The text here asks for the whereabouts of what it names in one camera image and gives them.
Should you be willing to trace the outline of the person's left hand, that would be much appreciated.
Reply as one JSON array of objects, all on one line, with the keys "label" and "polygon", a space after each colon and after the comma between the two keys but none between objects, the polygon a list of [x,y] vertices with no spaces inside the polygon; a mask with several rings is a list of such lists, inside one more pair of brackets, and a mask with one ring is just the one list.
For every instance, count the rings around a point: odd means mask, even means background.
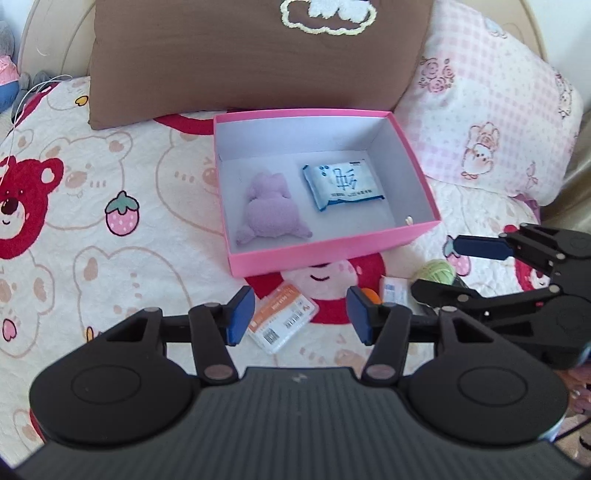
[{"label": "person's left hand", "polygon": [[569,390],[569,406],[557,444],[569,457],[590,465],[590,359],[579,367],[557,374]]}]

